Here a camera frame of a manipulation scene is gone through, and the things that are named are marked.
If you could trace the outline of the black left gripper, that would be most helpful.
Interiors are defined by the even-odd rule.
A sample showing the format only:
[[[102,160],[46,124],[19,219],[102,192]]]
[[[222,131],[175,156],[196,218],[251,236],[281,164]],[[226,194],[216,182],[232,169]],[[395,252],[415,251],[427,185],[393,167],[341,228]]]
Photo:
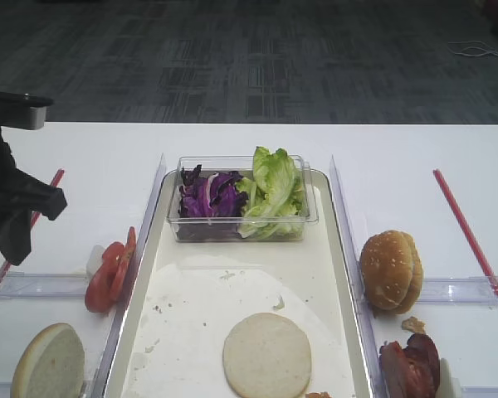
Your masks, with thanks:
[[[0,127],[0,253],[11,265],[20,265],[31,253],[31,215],[37,211],[54,221],[66,208],[57,185],[65,171],[58,169],[50,184],[18,170]]]

